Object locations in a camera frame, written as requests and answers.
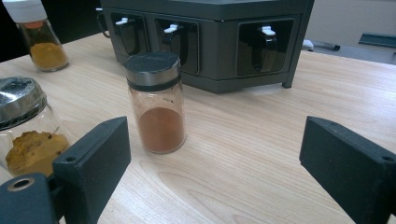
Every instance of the open glass jar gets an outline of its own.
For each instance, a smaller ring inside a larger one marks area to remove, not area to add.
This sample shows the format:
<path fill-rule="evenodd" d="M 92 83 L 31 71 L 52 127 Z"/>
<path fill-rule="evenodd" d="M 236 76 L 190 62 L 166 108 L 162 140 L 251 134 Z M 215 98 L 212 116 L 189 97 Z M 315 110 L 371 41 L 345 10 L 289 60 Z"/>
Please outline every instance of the open glass jar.
<path fill-rule="evenodd" d="M 39 84 L 29 77 L 0 79 L 0 165 L 13 176 L 50 175 L 52 161 L 68 148 Z"/>
<path fill-rule="evenodd" d="M 178 56 L 161 51 L 140 54 L 124 66 L 143 147 L 154 153 L 177 150 L 185 139 Z"/>

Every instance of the glass jar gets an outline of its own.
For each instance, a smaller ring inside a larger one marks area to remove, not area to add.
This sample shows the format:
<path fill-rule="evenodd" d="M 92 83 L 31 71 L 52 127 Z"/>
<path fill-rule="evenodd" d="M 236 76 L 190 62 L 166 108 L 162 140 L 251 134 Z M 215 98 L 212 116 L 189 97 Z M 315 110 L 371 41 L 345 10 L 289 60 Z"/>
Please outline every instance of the glass jar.
<path fill-rule="evenodd" d="M 39 84 L 29 77 L 0 79 L 0 165 L 11 175 L 52 174 L 68 136 Z"/>
<path fill-rule="evenodd" d="M 68 65 L 67 56 L 52 30 L 41 0 L 3 0 L 3 4 L 16 22 L 38 70 L 52 72 Z"/>
<path fill-rule="evenodd" d="M 179 64 L 176 54 L 158 51 L 133 56 L 124 65 L 137 129 L 150 152 L 169 153 L 184 143 Z"/>

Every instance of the light wood tabletop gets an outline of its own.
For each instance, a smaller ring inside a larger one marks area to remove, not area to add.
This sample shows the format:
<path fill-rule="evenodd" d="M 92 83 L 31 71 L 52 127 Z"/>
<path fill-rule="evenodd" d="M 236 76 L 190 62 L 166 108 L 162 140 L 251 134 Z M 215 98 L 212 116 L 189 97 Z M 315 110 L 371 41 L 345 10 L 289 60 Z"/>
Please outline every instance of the light wood tabletop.
<path fill-rule="evenodd" d="M 110 39 L 93 35 L 64 49 L 63 70 L 38 72 L 24 56 L 0 63 L 0 77 L 34 78 L 73 141 L 127 117 L 132 161 L 99 223 L 353 223 L 300 164 L 306 117 L 396 153 L 394 65 L 302 51 L 290 89 L 214 94 L 184 85 L 186 141 L 157 155 L 142 148 Z"/>

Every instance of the white lever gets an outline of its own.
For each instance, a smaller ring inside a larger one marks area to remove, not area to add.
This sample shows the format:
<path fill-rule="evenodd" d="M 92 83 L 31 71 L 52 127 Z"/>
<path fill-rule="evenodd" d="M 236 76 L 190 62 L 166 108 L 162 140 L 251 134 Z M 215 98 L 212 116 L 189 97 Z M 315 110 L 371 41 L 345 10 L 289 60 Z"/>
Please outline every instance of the white lever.
<path fill-rule="evenodd" d="M 262 32 L 265 35 L 275 35 L 276 34 L 273 30 L 271 30 L 271 26 L 263 26 L 262 27 Z"/>
<path fill-rule="evenodd" d="M 120 21 L 116 21 L 116 25 L 123 25 L 128 22 L 128 18 L 122 18 Z"/>
<path fill-rule="evenodd" d="M 164 32 L 165 32 L 166 34 L 173 33 L 174 31 L 177 30 L 177 27 L 178 27 L 178 25 L 176 25 L 176 24 L 171 24 L 171 26 L 170 26 L 168 29 L 165 29 Z"/>

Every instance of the jar lid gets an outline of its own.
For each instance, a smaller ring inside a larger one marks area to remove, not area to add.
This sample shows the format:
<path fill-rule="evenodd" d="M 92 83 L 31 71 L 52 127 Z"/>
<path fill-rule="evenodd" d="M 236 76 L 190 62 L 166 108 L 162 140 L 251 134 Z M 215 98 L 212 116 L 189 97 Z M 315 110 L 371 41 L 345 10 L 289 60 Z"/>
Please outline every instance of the jar lid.
<path fill-rule="evenodd" d="M 3 0 L 3 4 L 16 23 L 42 21 L 47 18 L 41 0 Z"/>
<path fill-rule="evenodd" d="M 129 86 L 137 91 L 163 91 L 181 79 L 176 54 L 156 51 L 132 56 L 124 65 Z"/>
<path fill-rule="evenodd" d="M 0 131 L 33 118 L 47 105 L 40 85 L 29 77 L 0 79 Z"/>

